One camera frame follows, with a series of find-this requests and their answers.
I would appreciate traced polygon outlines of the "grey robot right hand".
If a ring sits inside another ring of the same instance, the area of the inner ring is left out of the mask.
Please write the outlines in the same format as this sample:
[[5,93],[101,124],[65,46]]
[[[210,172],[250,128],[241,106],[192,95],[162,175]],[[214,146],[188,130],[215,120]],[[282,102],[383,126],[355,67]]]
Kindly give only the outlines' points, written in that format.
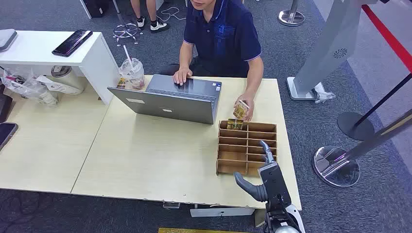
[[239,172],[234,172],[237,185],[255,200],[266,202],[268,212],[282,210],[292,204],[280,166],[274,160],[273,154],[266,142],[261,140],[260,145],[265,152],[265,165],[258,169],[262,184],[254,185],[243,178]]

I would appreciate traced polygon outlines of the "person's left hand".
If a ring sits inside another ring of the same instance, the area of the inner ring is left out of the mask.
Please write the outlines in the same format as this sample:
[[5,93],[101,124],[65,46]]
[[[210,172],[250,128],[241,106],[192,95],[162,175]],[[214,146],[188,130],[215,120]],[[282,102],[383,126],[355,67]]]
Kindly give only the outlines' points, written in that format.
[[244,121],[250,121],[253,118],[255,102],[254,95],[244,93],[238,97],[234,103],[233,115],[237,119],[242,119]]

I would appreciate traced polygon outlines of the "person's right hand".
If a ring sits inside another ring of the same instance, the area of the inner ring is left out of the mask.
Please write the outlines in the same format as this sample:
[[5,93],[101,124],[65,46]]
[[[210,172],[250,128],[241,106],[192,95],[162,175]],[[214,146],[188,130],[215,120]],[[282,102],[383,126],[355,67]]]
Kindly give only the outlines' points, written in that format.
[[188,67],[180,67],[173,75],[172,80],[176,85],[182,86],[191,76],[192,71]]

